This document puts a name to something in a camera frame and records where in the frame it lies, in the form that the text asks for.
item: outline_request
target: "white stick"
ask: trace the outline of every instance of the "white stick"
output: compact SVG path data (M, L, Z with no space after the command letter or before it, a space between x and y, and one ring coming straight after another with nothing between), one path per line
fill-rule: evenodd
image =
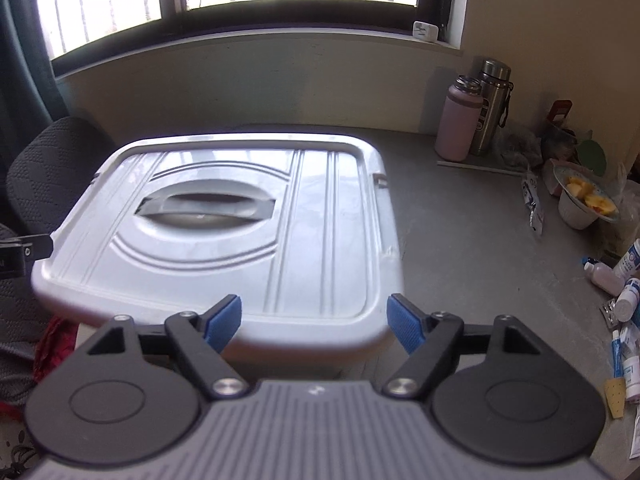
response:
M447 166L448 168L463 168L464 170L488 171L489 173L500 173L511 176L522 176L524 174L519 171L500 170L499 168L488 168L486 166L472 166L471 164L460 164L458 162L448 162L446 160L439 160L437 165Z

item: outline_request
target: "green round object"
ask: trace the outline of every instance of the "green round object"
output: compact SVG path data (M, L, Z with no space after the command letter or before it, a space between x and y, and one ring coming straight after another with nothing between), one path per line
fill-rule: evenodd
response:
M575 149L580 164L589 168L597 176L603 176L607 171L607 156L602 146L595 140L583 140Z

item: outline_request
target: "window frame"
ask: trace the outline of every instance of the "window frame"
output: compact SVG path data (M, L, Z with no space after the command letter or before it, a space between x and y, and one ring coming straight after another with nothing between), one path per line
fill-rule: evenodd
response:
M409 6L379 0L249 0L188 9L186 0L160 0L161 19L109 34L51 60L55 76L159 44L217 32L284 27L331 27L410 35L414 21L433 23L445 41L451 0Z

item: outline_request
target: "blue tube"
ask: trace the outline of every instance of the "blue tube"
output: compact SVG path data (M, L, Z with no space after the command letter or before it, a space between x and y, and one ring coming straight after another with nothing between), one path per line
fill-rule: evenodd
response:
M613 340L611 341L611 351L613 352L613 376L624 377L622 370L622 356L620 354L620 332L613 331Z

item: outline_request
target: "pink water bottle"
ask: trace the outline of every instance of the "pink water bottle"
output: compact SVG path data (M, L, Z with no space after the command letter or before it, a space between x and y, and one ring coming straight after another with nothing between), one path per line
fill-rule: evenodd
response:
M435 149L446 160L465 160L478 126L482 87L477 79L459 76L449 87Z

